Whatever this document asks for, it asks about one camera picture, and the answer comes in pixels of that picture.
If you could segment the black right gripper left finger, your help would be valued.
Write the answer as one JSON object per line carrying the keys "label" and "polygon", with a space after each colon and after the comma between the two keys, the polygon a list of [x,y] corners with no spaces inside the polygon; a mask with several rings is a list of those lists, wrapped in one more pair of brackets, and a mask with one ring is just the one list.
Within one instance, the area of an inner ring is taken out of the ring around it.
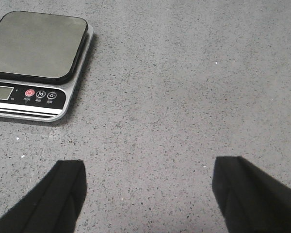
{"label": "black right gripper left finger", "polygon": [[84,162],[57,161],[46,176],[0,218],[0,233],[72,233],[86,193]]}

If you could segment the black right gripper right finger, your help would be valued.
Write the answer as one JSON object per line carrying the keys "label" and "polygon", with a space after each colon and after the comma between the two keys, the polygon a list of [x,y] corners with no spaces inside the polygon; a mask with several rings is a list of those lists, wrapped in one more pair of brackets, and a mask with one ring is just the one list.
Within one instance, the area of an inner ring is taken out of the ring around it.
{"label": "black right gripper right finger", "polygon": [[216,158],[212,190],[230,233],[291,233],[291,189],[243,157]]}

